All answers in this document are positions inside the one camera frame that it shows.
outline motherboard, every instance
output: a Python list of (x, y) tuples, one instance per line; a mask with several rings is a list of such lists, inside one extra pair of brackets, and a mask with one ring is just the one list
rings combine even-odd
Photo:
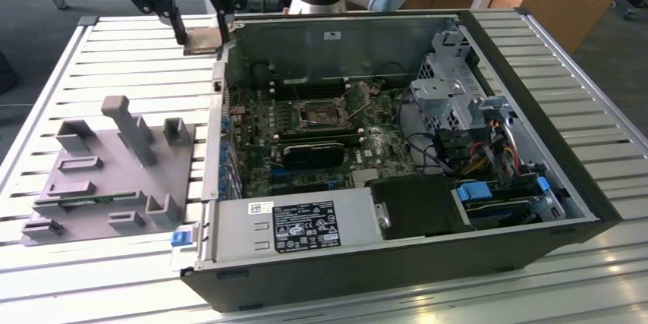
[(395, 120), (403, 88), (380, 79), (231, 88), (244, 197), (363, 187), (416, 173)]

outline green circuit board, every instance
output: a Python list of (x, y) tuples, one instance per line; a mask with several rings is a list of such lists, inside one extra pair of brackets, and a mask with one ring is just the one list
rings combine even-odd
[[(352, 81), (350, 86), (342, 97), (330, 99), (280, 101), (270, 90), (232, 93), (244, 197), (354, 188), (362, 182), (354, 176), (363, 171), (376, 178), (416, 173), (394, 121), (402, 90), (382, 90), (371, 81)], [(287, 146), (278, 136), (338, 128), (334, 115), (344, 116), (342, 125), (362, 136), (360, 143), (344, 148), (342, 165), (288, 171), (278, 162)], [(306, 121), (304, 116), (320, 122)]]

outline blue tab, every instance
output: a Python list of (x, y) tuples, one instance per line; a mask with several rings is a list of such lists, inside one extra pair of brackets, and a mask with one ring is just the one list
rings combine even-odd
[(171, 246), (180, 247), (192, 244), (192, 232), (191, 231), (175, 231), (171, 236)]
[(462, 201), (470, 200), (468, 191), (466, 191), (466, 188), (463, 186), (459, 186), (459, 189), (456, 189), (456, 192), (459, 193), (459, 199)]
[(494, 197), (491, 193), (491, 189), (488, 188), (488, 184), (486, 182), (468, 182), (460, 186), (460, 189), (464, 189), (466, 195), (468, 197), (462, 199), (462, 201), (467, 200), (476, 200), (476, 199), (488, 199)]
[(538, 178), (536, 182), (538, 182), (538, 186), (540, 186), (540, 189), (543, 189), (543, 191), (551, 190), (550, 182), (547, 181), (546, 178)]

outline power supply label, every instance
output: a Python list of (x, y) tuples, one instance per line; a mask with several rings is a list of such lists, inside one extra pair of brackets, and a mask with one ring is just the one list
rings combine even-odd
[(272, 208), (275, 250), (279, 253), (318, 250), (340, 245), (332, 201)]

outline aluminum profile table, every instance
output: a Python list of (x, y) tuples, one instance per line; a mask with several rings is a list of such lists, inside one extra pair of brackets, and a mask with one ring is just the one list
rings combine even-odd
[[(0, 168), (0, 317), (22, 322), (646, 322), (648, 142), (532, 17), (511, 10), (474, 13), (623, 223), (520, 271), (227, 315), (212, 311), (171, 270), (170, 234), (20, 246), (20, 228), (59, 150), (54, 133), (67, 118), (84, 117), (94, 129), (112, 128), (99, 116), (107, 95), (124, 94), (150, 126), (168, 117), (198, 124), (186, 221), (200, 217), (212, 57), (184, 58), (171, 28), (156, 17), (104, 17), (78, 27)], [(212, 22), (208, 16), (187, 17), (188, 27)]]

